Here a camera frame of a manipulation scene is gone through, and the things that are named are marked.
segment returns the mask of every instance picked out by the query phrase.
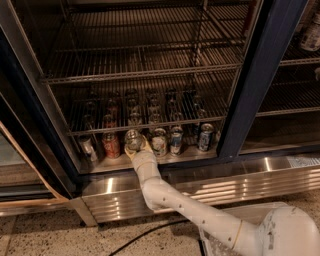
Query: display cooler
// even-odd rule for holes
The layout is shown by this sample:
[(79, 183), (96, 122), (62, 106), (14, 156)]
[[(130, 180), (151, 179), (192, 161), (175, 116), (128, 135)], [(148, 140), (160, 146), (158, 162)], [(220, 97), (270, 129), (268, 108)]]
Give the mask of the display cooler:
[[(124, 152), (132, 129), (152, 146), (164, 130), (162, 176), (210, 205), (319, 188), (320, 55), (301, 47), (317, 9), (316, 0), (1, 0), (0, 121), (15, 107), (30, 116), (30, 127), (15, 118), (41, 138), (33, 145), (46, 167), (36, 174), (87, 225), (170, 211), (145, 205)], [(110, 134), (120, 152), (110, 153)]]

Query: white robotic arm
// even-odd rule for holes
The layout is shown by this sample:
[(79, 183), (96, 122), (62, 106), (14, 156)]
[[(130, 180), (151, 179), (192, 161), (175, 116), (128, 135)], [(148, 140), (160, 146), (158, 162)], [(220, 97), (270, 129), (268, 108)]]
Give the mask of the white robotic arm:
[(162, 180), (148, 144), (137, 153), (126, 152), (151, 210), (172, 208), (244, 256), (320, 255), (319, 231), (302, 210), (296, 207), (277, 208), (256, 226), (193, 200)]

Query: black cable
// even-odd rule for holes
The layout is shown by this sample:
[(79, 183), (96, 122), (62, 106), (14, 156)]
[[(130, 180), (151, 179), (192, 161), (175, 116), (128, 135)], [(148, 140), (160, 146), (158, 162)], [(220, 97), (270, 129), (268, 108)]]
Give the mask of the black cable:
[(170, 223), (167, 223), (167, 224), (164, 224), (164, 225), (161, 225), (161, 226), (158, 226), (158, 227), (155, 227), (155, 228), (152, 228), (152, 229), (149, 229), (148, 231), (142, 233), (141, 235), (133, 238), (132, 240), (130, 240), (129, 242), (127, 242), (126, 244), (124, 244), (123, 246), (121, 246), (120, 248), (118, 248), (117, 250), (115, 250), (114, 252), (112, 252), (111, 254), (109, 254), (109, 256), (113, 256), (113, 255), (116, 255), (117, 253), (121, 252), (123, 249), (125, 249), (126, 247), (128, 247), (130, 244), (134, 243), (135, 241), (139, 240), (141, 237), (144, 237), (158, 229), (161, 229), (161, 228), (165, 228), (165, 227), (168, 227), (168, 226), (171, 226), (171, 225), (176, 225), (176, 224), (180, 224), (180, 223), (185, 223), (185, 222), (189, 222), (189, 220), (180, 220), (180, 221), (176, 221), (176, 222), (170, 222)]

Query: terrazzo floor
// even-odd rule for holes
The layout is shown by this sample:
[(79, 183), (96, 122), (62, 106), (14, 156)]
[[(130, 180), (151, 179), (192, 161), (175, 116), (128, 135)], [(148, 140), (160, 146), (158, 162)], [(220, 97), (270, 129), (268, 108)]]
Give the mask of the terrazzo floor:
[[(320, 190), (251, 201), (250, 204), (281, 201), (306, 211), (320, 228)], [(236, 203), (219, 208), (248, 205)], [(142, 236), (125, 249), (119, 247), (161, 225), (184, 220), (177, 213), (110, 222), (86, 227), (72, 210), (0, 218), (0, 256), (16, 255), (202, 255), (198, 228), (182, 222)], [(216, 248), (217, 256), (235, 255)]]

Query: wire shelf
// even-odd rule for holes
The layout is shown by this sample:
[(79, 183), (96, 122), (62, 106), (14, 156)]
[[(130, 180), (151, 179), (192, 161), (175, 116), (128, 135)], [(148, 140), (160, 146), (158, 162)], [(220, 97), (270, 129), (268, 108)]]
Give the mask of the wire shelf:
[(74, 12), (41, 80), (58, 84), (240, 68), (247, 9), (244, 2), (210, 6), (208, 12), (198, 6)]
[[(52, 86), (52, 91), (69, 125), (69, 136), (127, 131), (155, 126), (150, 122), (150, 116), (154, 110), (149, 101), (150, 95), (155, 96), (159, 103), (156, 111), (160, 114), (160, 119), (156, 126), (223, 120), (227, 113), (225, 99), (230, 91), (234, 73), (235, 70), (228, 70), (197, 75), (84, 83), (69, 87), (55, 85)], [(129, 121), (132, 109), (128, 106), (130, 99), (126, 94), (128, 89), (136, 89), (138, 92), (138, 112), (141, 117), (139, 123)], [(110, 98), (117, 101), (115, 111), (118, 118), (115, 123), (114, 121), (106, 123), (104, 119), (104, 116), (110, 113), (108, 111)], [(196, 108), (206, 110), (206, 115), (197, 116)], [(173, 118), (172, 112), (181, 113), (179, 119)], [(86, 115), (93, 116), (94, 120), (90, 123), (90, 127), (84, 120)]]
[(300, 37), (301, 35), (292, 38), (291, 43), (280, 62), (280, 66), (320, 63), (320, 52), (311, 52), (301, 49), (299, 46)]
[(282, 67), (270, 87), (257, 116), (320, 111), (318, 65)]

